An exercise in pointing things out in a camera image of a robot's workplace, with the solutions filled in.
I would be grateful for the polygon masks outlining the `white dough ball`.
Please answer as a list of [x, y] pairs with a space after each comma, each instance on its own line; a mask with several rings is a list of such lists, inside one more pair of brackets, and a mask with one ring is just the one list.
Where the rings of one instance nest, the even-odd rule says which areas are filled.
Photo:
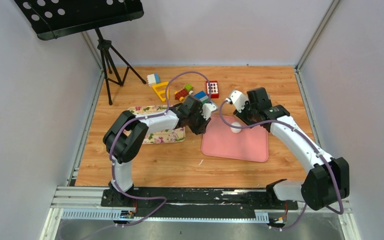
[[238, 134], [242, 131], [242, 125], [239, 122], [235, 121], [231, 123], [230, 129], [233, 133]]

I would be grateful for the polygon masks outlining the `pink rectangular tray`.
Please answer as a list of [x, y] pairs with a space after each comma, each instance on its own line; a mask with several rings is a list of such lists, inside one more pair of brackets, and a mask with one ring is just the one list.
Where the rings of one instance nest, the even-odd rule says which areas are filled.
[[202, 136], [201, 152], [210, 157], [264, 163], [269, 158], [268, 132], [254, 127], [235, 133], [214, 114]]

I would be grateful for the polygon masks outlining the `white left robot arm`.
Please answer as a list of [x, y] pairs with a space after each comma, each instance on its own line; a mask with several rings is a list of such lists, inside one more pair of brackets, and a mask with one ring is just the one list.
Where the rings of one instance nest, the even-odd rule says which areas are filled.
[[204, 134], [217, 109], [210, 101], [202, 102], [195, 96], [188, 96], [184, 102], [152, 114], [136, 115], [129, 110], [123, 111], [103, 137], [111, 161], [109, 185], [115, 190], [115, 202], [126, 207], [135, 198], [131, 191], [134, 186], [132, 160], [147, 135], [183, 127], [189, 127], [195, 135]]

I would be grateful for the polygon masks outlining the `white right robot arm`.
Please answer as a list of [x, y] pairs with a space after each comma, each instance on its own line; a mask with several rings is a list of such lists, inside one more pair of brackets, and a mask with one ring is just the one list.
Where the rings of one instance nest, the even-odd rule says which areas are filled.
[[278, 209], [285, 201], [306, 203], [312, 210], [338, 203], [337, 213], [344, 211], [342, 200], [350, 195], [350, 166], [335, 158], [312, 141], [282, 105], [273, 105], [263, 87], [242, 93], [233, 90], [227, 98], [235, 107], [234, 115], [247, 126], [261, 126], [277, 137], [301, 163], [306, 172], [303, 182], [278, 180], [269, 184], [266, 204]]

